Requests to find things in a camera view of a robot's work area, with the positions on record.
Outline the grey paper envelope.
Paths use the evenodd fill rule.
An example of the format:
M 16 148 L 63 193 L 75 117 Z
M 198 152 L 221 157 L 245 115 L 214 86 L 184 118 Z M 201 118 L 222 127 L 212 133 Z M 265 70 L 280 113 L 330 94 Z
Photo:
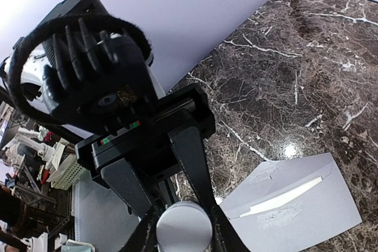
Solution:
M 290 203 L 239 218 L 251 206 L 318 176 L 321 183 Z M 362 222 L 330 153 L 261 162 L 220 206 L 250 251 L 302 251 Z

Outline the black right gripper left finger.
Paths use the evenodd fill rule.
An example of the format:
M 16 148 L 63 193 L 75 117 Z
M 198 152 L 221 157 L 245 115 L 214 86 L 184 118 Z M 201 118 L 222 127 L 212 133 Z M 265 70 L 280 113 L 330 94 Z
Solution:
M 152 206 L 142 217 L 135 231 L 131 234 L 119 252 L 156 252 L 158 251 L 156 226 L 159 209 Z

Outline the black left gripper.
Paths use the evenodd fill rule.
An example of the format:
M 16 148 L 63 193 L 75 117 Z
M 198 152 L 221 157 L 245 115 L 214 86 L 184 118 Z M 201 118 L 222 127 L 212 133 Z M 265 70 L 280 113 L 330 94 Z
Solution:
M 61 1 L 38 27 L 50 61 L 44 69 L 54 66 L 52 33 L 76 17 L 90 21 L 119 19 L 111 16 L 100 0 Z M 153 60 L 154 55 L 149 65 L 152 83 Z M 78 160 L 98 183 L 109 186 L 139 217 L 153 203 L 143 184 L 156 184 L 178 172 L 185 174 L 199 203 L 212 208 L 216 201 L 203 141 L 214 133 L 215 123 L 207 95 L 197 84 L 162 97 L 155 86 L 154 89 L 158 103 L 152 117 L 136 120 L 112 133 L 90 132 L 91 137 L 77 145 Z

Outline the small white-capped glue bottle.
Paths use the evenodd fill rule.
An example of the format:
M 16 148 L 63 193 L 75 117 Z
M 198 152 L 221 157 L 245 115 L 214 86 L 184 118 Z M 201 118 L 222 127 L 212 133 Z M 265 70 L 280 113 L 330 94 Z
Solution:
M 171 205 L 156 226 L 159 251 L 203 252 L 211 243 L 213 227 L 209 216 L 195 202 Z

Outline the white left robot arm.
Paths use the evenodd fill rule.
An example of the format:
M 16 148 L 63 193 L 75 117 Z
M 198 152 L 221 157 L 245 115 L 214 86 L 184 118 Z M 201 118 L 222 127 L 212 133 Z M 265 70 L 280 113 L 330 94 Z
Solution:
M 153 60 L 142 30 L 100 0 L 63 0 L 14 45 L 9 95 L 36 121 L 89 132 L 76 145 L 79 164 L 138 216 L 172 203 L 159 186 L 180 172 L 214 214 L 203 145 L 215 131 L 207 95 L 197 84 L 160 95 Z

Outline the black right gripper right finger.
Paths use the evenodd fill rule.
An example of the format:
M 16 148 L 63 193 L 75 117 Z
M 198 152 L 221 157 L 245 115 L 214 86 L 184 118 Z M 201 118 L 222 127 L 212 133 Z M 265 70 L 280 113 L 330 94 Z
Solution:
M 210 219 L 213 225 L 213 239 L 211 250 L 216 252 L 249 252 L 230 221 L 222 211 L 215 205 L 211 208 Z

